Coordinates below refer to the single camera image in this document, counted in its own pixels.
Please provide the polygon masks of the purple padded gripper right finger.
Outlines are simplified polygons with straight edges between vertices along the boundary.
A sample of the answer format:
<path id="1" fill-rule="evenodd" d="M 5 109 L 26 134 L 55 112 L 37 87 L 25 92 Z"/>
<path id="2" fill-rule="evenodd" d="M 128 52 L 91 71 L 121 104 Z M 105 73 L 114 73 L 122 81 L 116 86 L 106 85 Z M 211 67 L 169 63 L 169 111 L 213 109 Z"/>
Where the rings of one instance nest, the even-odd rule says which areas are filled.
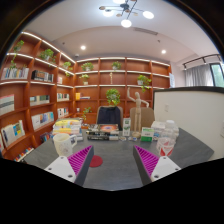
<path id="1" fill-rule="evenodd" d="M 169 157 L 158 157 L 137 145 L 133 146 L 133 156 L 143 185 L 147 185 L 180 170 L 180 167 Z"/>

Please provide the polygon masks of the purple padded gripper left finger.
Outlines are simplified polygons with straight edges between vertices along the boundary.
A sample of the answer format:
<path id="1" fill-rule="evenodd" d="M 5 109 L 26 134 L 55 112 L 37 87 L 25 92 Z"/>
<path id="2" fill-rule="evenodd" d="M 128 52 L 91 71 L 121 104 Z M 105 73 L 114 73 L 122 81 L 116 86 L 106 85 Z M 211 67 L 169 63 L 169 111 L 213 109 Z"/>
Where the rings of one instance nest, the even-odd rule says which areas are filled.
<path id="1" fill-rule="evenodd" d="M 93 155 L 94 147 L 90 145 L 69 157 L 59 156 L 45 170 L 76 185 L 82 186 Z"/>

